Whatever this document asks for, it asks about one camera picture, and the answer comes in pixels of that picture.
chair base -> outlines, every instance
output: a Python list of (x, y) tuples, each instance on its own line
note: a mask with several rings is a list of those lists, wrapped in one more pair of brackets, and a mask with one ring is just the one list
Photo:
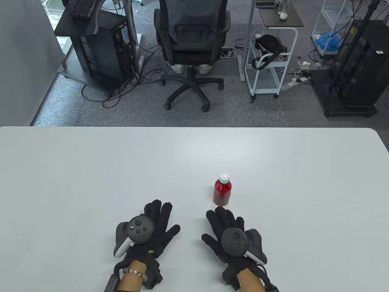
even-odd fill
[(163, 106), (166, 110), (171, 109), (172, 102), (173, 100), (175, 100), (177, 96), (179, 96), (184, 91), (192, 88), (200, 96), (201, 100), (204, 103), (204, 105), (201, 107), (201, 110), (203, 112), (207, 112), (209, 110), (209, 107), (211, 106), (211, 103), (209, 102), (205, 94), (202, 92), (199, 85), (208, 84), (208, 83), (217, 83), (218, 89), (222, 90), (224, 88), (223, 78), (196, 78), (196, 68), (194, 66), (188, 67), (188, 73), (186, 77), (172, 76), (166, 74), (162, 75), (161, 79), (159, 80), (159, 84), (165, 85), (166, 80), (173, 80), (182, 83), (182, 85), (176, 91), (174, 91), (166, 100), (166, 103)]

red bottle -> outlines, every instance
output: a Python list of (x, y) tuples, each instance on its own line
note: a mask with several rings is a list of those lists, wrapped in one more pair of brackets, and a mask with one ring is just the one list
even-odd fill
[(231, 188), (230, 176), (226, 173), (222, 173), (215, 182), (214, 203), (218, 206), (227, 205), (231, 196)]

plastic bottle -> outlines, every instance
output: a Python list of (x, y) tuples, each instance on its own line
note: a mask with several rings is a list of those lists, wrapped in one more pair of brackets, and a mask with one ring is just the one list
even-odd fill
[(214, 203), (218, 206), (227, 205), (231, 196), (231, 188), (230, 176), (227, 173), (222, 173), (215, 182)]
[(288, 13), (290, 0), (280, 0), (280, 3), (278, 4), (278, 14), (281, 15), (281, 13)]

chair backrest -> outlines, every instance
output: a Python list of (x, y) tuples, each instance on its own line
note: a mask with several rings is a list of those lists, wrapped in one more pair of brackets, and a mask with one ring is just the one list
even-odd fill
[(230, 28), (229, 20), (226, 28), (227, 0), (159, 0), (159, 5), (158, 33), (168, 58), (172, 46), (182, 51), (208, 48), (212, 65)]

white sneaker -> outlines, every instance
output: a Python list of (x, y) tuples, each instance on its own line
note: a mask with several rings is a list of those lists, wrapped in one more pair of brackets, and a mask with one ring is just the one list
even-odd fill
[(185, 65), (180, 65), (180, 64), (175, 64), (175, 65), (170, 65), (170, 68), (173, 69), (176, 74), (182, 74), (185, 69)]
[(213, 66), (210, 66), (208, 64), (200, 65), (200, 74), (203, 74), (203, 75), (208, 74), (212, 68), (213, 68)]

